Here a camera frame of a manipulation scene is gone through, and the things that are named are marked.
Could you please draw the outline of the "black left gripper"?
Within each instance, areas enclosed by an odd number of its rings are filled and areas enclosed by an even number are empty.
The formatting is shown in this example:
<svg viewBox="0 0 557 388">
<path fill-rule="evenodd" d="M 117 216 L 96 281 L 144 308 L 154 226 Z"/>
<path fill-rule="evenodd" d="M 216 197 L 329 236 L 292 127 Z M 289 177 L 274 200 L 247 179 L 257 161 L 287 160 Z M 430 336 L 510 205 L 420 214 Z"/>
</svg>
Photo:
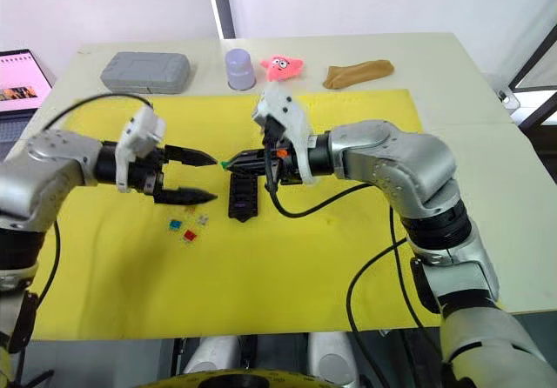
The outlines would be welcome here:
<svg viewBox="0 0 557 388">
<path fill-rule="evenodd" d="M 217 195 L 198 188 L 165 189 L 163 166 L 169 161 L 194 167 L 218 163 L 214 157 L 203 151 L 167 144 L 128 163 L 127 186 L 152 196 L 156 204 L 191 206 L 206 204 L 218 198 Z"/>
</svg>

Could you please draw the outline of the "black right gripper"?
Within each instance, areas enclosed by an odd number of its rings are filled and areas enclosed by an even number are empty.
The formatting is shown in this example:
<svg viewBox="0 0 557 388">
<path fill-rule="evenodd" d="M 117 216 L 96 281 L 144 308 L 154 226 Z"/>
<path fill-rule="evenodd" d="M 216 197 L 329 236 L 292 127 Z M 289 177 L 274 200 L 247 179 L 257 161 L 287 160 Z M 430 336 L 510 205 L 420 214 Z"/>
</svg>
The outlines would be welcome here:
<svg viewBox="0 0 557 388">
<path fill-rule="evenodd" d="M 262 145 L 263 149 L 244 150 L 236 154 L 229 160 L 227 170 L 244 176 L 264 176 L 265 161 L 269 159 L 276 186 L 303 183 L 292 140 L 286 136 L 285 126 L 272 116 L 264 118 Z"/>
</svg>

